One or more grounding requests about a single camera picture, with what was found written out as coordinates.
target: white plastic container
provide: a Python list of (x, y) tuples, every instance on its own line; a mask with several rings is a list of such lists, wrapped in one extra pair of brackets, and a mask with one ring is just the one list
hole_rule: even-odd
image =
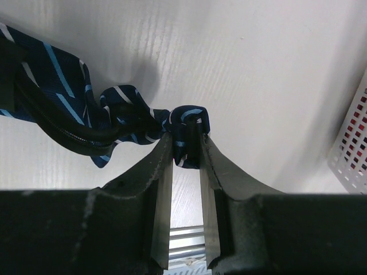
[(330, 151), (328, 164), (348, 192), (367, 194), (367, 71)]

